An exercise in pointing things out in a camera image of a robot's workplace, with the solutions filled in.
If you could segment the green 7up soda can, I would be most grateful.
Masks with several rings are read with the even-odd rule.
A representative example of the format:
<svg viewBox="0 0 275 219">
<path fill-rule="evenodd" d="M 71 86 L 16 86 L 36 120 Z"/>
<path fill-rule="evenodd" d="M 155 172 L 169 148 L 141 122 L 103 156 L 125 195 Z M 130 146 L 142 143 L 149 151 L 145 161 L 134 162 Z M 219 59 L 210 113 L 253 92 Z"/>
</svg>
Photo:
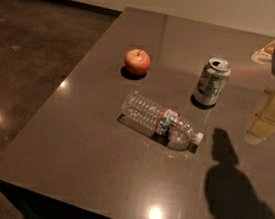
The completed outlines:
<svg viewBox="0 0 275 219">
<path fill-rule="evenodd" d="M 229 61 L 224 58 L 210 58 L 202 70 L 193 97 L 199 105 L 216 105 L 220 93 L 231 75 Z"/>
</svg>

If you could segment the red apple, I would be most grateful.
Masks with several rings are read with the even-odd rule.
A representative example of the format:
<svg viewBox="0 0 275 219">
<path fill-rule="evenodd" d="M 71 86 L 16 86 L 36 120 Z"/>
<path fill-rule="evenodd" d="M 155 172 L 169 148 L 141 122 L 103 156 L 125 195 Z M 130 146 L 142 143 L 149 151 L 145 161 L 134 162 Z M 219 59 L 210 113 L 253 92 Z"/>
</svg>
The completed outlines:
<svg viewBox="0 0 275 219">
<path fill-rule="evenodd" d="M 124 65 L 133 76 L 144 75 L 151 64 L 150 56 L 142 49 L 131 49 L 124 57 Z"/>
</svg>

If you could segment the clear plastic water bottle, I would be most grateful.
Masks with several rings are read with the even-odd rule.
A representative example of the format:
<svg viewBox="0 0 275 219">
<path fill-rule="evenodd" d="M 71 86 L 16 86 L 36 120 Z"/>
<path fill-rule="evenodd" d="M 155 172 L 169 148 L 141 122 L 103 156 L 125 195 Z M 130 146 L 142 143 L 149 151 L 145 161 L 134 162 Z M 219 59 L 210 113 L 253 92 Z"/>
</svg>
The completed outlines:
<svg viewBox="0 0 275 219">
<path fill-rule="evenodd" d="M 187 118 L 138 92 L 126 96 L 121 112 L 119 119 L 124 125 L 148 137 L 161 139 L 176 151 L 197 148 L 204 137 Z"/>
</svg>

